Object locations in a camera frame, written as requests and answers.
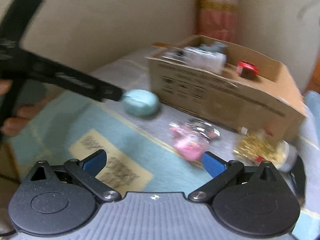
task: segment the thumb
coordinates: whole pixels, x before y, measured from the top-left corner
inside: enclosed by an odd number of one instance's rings
[[[11,80],[0,80],[0,96],[5,95],[11,87]]]

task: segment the wall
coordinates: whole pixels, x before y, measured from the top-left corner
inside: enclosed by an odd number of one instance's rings
[[[11,0],[0,0],[0,19]],[[194,33],[196,0],[47,0],[23,46],[89,72],[153,42]]]
[[[320,0],[239,0],[238,43],[286,64],[303,90],[320,41]]]

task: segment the cardboard box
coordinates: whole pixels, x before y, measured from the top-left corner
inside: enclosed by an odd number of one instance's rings
[[[196,35],[175,47],[210,45],[214,41]],[[264,128],[271,135],[271,143],[293,139],[306,112],[287,67],[252,49],[219,42],[228,45],[228,59],[221,76],[163,60],[160,56],[168,48],[159,49],[148,57],[151,91],[165,104],[235,130]],[[259,68],[255,80],[237,75],[240,60]]]

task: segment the person's left hand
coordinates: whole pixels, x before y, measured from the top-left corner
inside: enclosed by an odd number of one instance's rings
[[[11,87],[11,80],[0,80],[0,95],[5,95]],[[17,136],[25,128],[28,122],[33,119],[44,107],[47,100],[43,100],[33,106],[22,106],[16,113],[16,117],[8,118],[0,131],[9,137]]]

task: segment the pink and white fabric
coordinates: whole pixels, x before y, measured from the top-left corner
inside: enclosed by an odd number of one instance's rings
[[[238,0],[200,0],[199,34],[235,41]]]

